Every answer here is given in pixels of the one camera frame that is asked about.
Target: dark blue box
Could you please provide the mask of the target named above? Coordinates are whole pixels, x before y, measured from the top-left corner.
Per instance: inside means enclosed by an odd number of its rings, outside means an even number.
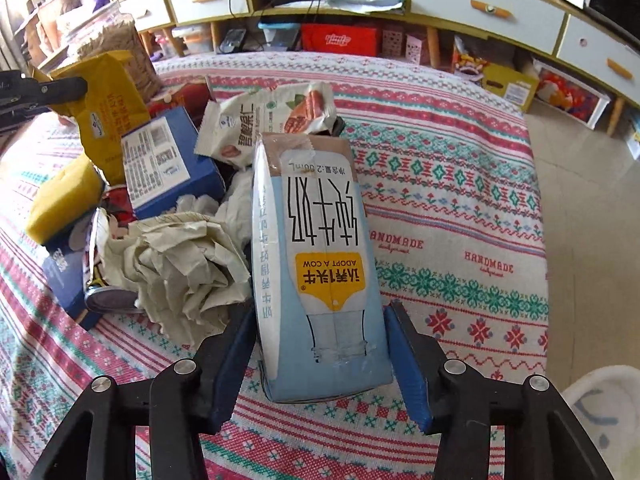
[[[127,190],[138,219],[161,215],[179,196],[220,201],[225,183],[212,158],[196,155],[196,127],[184,107],[172,108],[122,137]]]
[[[94,327],[102,317],[89,312],[84,304],[82,260],[92,215],[93,211],[49,240],[45,244],[49,256],[42,264],[58,303],[85,330]]]

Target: red snowflake pattern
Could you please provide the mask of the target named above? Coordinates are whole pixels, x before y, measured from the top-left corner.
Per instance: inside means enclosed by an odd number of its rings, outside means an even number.
[[[484,344],[487,339],[490,339],[494,336],[491,332],[491,329],[486,325],[486,321],[484,318],[479,317],[475,323],[472,323],[469,328],[466,329],[469,332],[469,335],[473,336],[474,343],[476,346],[480,346]]]
[[[545,330],[545,333],[543,333],[543,335],[541,335],[540,338],[538,339],[538,344],[542,346],[545,352],[546,352],[546,345],[549,343],[548,332],[549,330]]]
[[[504,340],[510,344],[511,350],[517,352],[520,350],[520,345],[524,345],[527,342],[527,338],[519,325],[513,325],[505,336]]]
[[[435,314],[431,314],[427,318],[427,326],[431,327],[434,338],[438,339],[445,332],[456,327],[451,321],[451,318],[447,316],[447,311],[439,308]]]

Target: patterned tablecloth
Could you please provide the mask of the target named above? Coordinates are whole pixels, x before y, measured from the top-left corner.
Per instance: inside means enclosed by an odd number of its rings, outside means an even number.
[[[548,304],[540,194],[519,111],[441,72],[385,59],[310,53],[191,56],[158,65],[165,80],[207,75],[218,100],[255,85],[332,83],[346,121],[385,301],[401,298],[417,329],[486,376],[544,372]],[[0,451],[31,470],[92,377],[153,377],[191,356],[145,316],[106,316],[90,332],[56,304],[23,233],[38,186],[80,150],[53,114],[5,153],[0,196]],[[398,386],[332,402],[268,402],[256,361],[220,434],[202,441],[210,478],[424,478],[437,437],[418,434]],[[491,478],[504,441],[492,432]],[[139,428],[139,478],[150,478]]]

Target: light blue milk carton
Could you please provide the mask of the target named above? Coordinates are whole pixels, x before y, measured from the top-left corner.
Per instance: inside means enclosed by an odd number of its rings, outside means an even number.
[[[329,399],[392,381],[347,140],[300,134],[258,140],[252,252],[269,399]]]

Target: yellow sponge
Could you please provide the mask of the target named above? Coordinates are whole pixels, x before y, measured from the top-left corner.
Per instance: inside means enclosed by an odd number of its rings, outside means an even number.
[[[40,186],[24,231],[34,242],[43,245],[90,208],[96,207],[101,192],[102,180],[82,153]]]

